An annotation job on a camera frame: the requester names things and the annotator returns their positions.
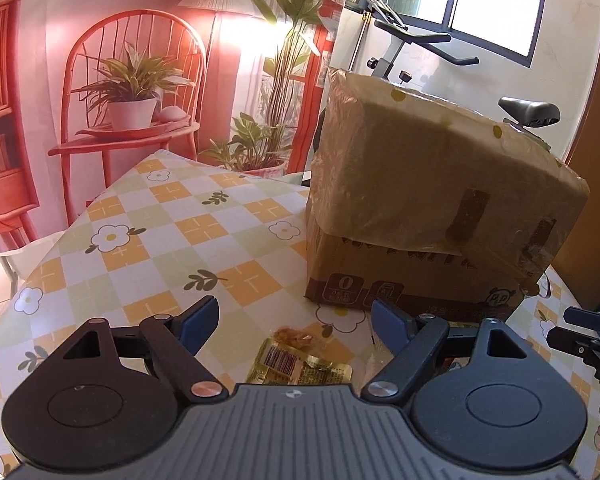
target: white marble wall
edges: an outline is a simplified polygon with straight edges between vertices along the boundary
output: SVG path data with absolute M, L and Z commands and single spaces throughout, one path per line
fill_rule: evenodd
M 331 65 L 347 68 L 360 31 L 360 15 L 345 10 L 340 20 Z M 389 35 L 375 27 L 361 48 L 361 73 L 369 57 L 380 57 Z M 600 0 L 546 0 L 538 45 L 526 68 L 487 50 L 452 40 L 440 47 L 456 57 L 480 58 L 477 66 L 457 67 L 419 46 L 406 45 L 398 57 L 392 80 L 400 70 L 413 75 L 409 84 L 459 105 L 501 120 L 506 114 L 498 106 L 502 96 L 549 101 L 558 105 L 560 123 L 535 130 L 564 157 L 571 145 L 589 95 L 600 51 Z

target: wooden tray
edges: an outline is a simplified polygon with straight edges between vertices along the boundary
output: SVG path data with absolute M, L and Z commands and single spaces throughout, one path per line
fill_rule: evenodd
M 171 121 L 170 123 L 152 123 L 148 128 L 141 130 L 118 130 L 111 129 L 111 124 L 100 124 L 93 128 L 85 128 L 79 130 L 76 135 L 90 135 L 102 140 L 129 140 L 129 139 L 146 139 L 147 137 L 155 137 L 161 134 L 167 134 L 173 130 L 179 130 L 189 126 L 190 116 L 179 121 Z

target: cardboard box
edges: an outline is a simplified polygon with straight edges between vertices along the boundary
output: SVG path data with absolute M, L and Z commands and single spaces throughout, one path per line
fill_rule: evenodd
M 307 211 L 317 302 L 506 319 L 589 194 L 504 123 L 378 78 L 331 73 Z

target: triangular cutout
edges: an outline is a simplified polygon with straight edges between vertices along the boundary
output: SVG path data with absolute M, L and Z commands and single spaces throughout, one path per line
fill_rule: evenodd
M 65 359 L 87 359 L 89 357 L 100 357 L 98 333 L 93 330 L 89 330 L 64 354 Z
M 524 359 L 526 353 L 516 345 L 504 330 L 491 330 L 487 354 L 491 357 Z

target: window frame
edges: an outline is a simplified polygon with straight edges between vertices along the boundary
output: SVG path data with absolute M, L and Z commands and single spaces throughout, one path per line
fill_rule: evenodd
M 407 14 L 400 14 L 400 17 L 403 20 L 403 22 L 407 25 L 412 25 L 413 27 L 430 30 L 431 32 L 442 32 L 449 34 L 452 38 L 455 38 L 456 40 L 464 41 L 465 43 L 470 43 L 479 48 L 489 50 L 494 54 L 498 54 L 527 68 L 531 67 L 531 61 L 536 50 L 536 44 L 538 44 L 538 35 L 540 33 L 540 25 L 542 22 L 542 14 L 544 13 L 545 0 L 540 0 L 538 2 L 538 15 L 536 16 L 534 34 L 531 38 L 531 44 L 529 45 L 529 53 L 527 56 L 524 56 L 519 52 L 508 49 L 497 43 L 493 43 L 491 41 L 484 40 L 483 38 L 479 38 L 478 36 L 473 36 L 471 34 L 467 34 L 466 32 L 462 32 L 460 30 L 455 30 L 454 28 L 452 28 L 451 22 L 453 19 L 454 12 L 456 10 L 456 1 L 457 0 L 446 0 L 445 13 L 442 19 L 442 23 L 430 22 L 428 20 L 423 20 L 421 18 L 416 18 Z M 350 0 L 346 0 L 345 8 L 353 10 L 354 12 L 358 12 L 360 14 L 363 12 L 363 9 L 359 3 L 352 2 Z

